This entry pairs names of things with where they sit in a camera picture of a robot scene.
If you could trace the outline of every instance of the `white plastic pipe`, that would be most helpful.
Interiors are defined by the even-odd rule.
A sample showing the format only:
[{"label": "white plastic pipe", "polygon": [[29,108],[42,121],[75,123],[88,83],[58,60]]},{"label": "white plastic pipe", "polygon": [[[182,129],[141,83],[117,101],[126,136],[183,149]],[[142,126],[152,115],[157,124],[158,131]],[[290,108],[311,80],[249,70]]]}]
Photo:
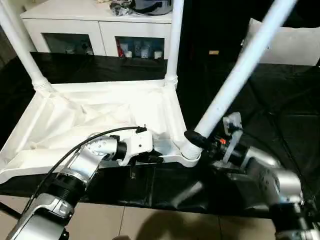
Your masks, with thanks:
[{"label": "white plastic pipe", "polygon": [[[264,17],[259,31],[239,57],[223,86],[196,126],[195,131],[197,133],[206,138],[209,137],[247,82],[249,76],[259,63],[260,58],[263,56],[268,44],[277,33],[278,28],[284,24],[296,2],[297,0],[275,0],[273,2]],[[202,151],[201,148],[193,145],[189,141],[186,141],[180,150],[181,153],[190,160],[196,159]]]},{"label": "white plastic pipe", "polygon": [[16,32],[13,23],[11,22],[3,3],[0,1],[0,25],[9,39],[13,49],[21,60],[24,68],[28,72],[32,85],[36,91],[54,92],[51,84],[42,75],[35,60],[23,43],[20,35]]},{"label": "white plastic pipe", "polygon": [[182,26],[182,17],[184,13],[184,0],[174,0],[172,10],[172,23],[171,23],[171,36],[170,36],[170,48],[169,57],[166,67],[166,74],[164,81],[166,84],[177,84],[177,66],[180,46],[180,35]]}]

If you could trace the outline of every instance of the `tiled floor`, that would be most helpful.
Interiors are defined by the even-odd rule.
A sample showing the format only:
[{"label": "tiled floor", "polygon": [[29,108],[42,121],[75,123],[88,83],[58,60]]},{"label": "tiled floor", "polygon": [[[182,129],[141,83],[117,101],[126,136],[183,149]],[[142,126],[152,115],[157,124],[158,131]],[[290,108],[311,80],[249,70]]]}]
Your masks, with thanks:
[{"label": "tiled floor", "polygon": [[[27,199],[1,196],[21,212]],[[0,212],[0,240],[16,221]],[[68,227],[70,240],[274,240],[269,219],[214,216],[80,203]]]}]

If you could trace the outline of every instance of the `black tablecloth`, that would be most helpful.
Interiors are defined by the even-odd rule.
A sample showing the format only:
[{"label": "black tablecloth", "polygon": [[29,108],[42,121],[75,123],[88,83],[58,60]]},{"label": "black tablecloth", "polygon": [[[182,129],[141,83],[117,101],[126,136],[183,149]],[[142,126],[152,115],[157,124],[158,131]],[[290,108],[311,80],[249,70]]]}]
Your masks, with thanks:
[{"label": "black tablecloth", "polygon": [[[156,80],[162,79],[166,72],[164,60],[50,53],[33,56],[53,84]],[[201,69],[191,66],[180,70],[177,95],[188,129],[196,126],[232,67],[229,63],[214,63]],[[283,164],[299,175],[305,198],[315,199],[318,207],[319,78],[318,67],[261,64],[228,110],[229,113],[239,111],[245,130],[268,143]],[[0,144],[3,146],[34,91],[17,58],[0,71],[0,80],[3,86],[0,89]],[[241,142],[266,150],[246,135]],[[177,163],[136,166],[135,179],[130,178],[130,167],[101,169],[82,201],[268,217],[268,211],[257,210],[263,201],[251,181],[208,167],[207,160],[204,155],[193,168]],[[0,185],[0,194],[28,197],[43,177],[14,177]],[[178,203],[177,196],[192,186],[200,186],[201,190]]]}]

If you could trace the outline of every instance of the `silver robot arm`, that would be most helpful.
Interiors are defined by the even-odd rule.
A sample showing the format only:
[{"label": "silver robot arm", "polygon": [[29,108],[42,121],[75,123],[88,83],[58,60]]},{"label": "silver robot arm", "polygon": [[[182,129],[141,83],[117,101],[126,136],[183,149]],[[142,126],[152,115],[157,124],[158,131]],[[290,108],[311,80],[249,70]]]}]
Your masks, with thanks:
[{"label": "silver robot arm", "polygon": [[117,136],[101,136],[83,145],[44,193],[22,215],[7,240],[67,240],[65,226],[86,192],[102,161],[119,164],[153,150],[152,134],[143,131],[119,141]]},{"label": "silver robot arm", "polygon": [[277,240],[320,240],[305,211],[301,182],[271,155],[250,147],[240,169],[257,184],[276,229]]}]

